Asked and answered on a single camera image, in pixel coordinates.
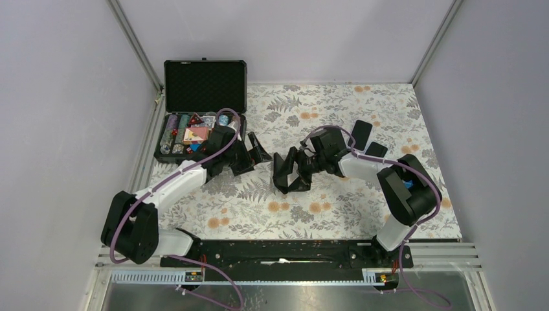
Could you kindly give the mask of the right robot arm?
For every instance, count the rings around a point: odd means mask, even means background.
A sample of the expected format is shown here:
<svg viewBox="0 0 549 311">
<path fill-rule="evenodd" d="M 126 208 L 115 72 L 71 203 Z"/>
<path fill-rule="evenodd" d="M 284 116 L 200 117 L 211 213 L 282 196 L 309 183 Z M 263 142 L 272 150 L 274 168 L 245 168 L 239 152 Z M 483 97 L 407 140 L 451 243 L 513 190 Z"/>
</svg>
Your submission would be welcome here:
<svg viewBox="0 0 549 311">
<path fill-rule="evenodd" d="M 346 132 L 340 126 L 321 126 L 301 141 L 299 148 L 290 148 L 285 157 L 275 153 L 273 184 L 288 194 L 308 191 L 313 175 L 320 172 L 340 178 L 375 178 L 390 216 L 374 237 L 371 257 L 375 264 L 387 267 L 396 260 L 396 249 L 440 210 L 442 194 L 414 155 L 391 160 L 358 154 L 354 142 L 344 141 Z"/>
</svg>

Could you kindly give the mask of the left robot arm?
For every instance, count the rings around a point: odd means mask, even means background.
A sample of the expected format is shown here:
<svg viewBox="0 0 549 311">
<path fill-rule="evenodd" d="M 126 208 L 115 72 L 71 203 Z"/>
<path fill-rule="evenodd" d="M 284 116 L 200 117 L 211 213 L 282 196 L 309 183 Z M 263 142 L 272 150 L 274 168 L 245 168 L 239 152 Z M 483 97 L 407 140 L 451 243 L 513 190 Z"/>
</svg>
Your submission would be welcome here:
<svg viewBox="0 0 549 311">
<path fill-rule="evenodd" d="M 209 138 L 163 180 L 136 193 L 117 193 L 100 236 L 109 248 L 111 261 L 142 264 L 156 255 L 175 255 L 185 266 L 197 264 L 201 250 L 194 244 L 194 237 L 182 229 L 161 229 L 159 218 L 224 168 L 229 167 L 239 176 L 260 163 L 272 161 L 254 133 L 249 133 L 248 138 L 251 149 L 247 149 L 239 129 L 216 126 Z"/>
</svg>

